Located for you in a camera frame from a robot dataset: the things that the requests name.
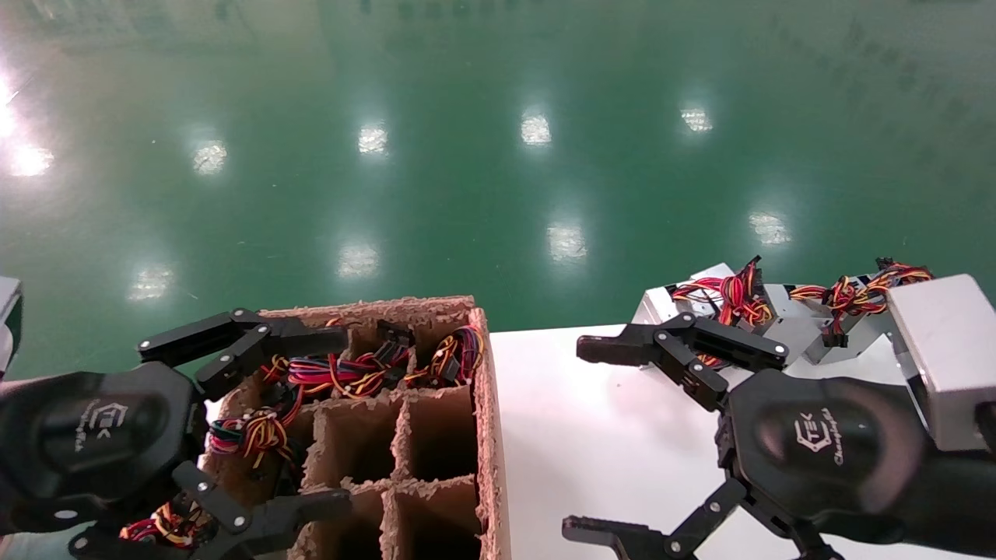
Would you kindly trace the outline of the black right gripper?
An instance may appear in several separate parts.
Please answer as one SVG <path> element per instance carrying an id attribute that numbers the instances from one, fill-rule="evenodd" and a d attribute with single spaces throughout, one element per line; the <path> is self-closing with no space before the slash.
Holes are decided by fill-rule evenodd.
<path id="1" fill-rule="evenodd" d="M 779 341 L 689 313 L 626 324 L 612 337 L 583 334 L 576 356 L 656 366 L 705 411 L 723 410 L 717 440 L 730 476 L 671 533 L 568 516 L 563 538 L 611 548 L 619 559 L 694 559 L 744 506 L 792 540 L 801 559 L 839 558 L 819 532 L 868 544 L 936 544 L 922 474 L 935 447 L 903 387 L 772 371 L 787 358 Z M 706 357 L 754 375 L 729 393 Z"/>

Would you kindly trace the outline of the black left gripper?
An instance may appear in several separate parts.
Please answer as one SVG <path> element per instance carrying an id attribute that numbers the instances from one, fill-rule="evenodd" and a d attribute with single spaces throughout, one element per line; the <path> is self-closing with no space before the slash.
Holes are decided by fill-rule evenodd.
<path id="1" fill-rule="evenodd" d="M 92 525 L 71 539 L 68 553 L 75 559 L 253 559 L 291 548 L 303 525 L 349 516 L 351 493 L 332 489 L 240 506 L 192 463 L 204 450 L 204 400 L 219 401 L 273 357 L 337 355 L 348 346 L 344 326 L 308 327 L 296 317 L 236 308 L 140 341 L 146 364 L 132 371 L 4 382 L 2 533 L 58 532 L 92 521 L 121 526 L 180 489 L 219 525 L 202 546 L 124 540 Z M 195 374 L 198 390 L 170 368 L 207 355 L 212 359 Z"/>

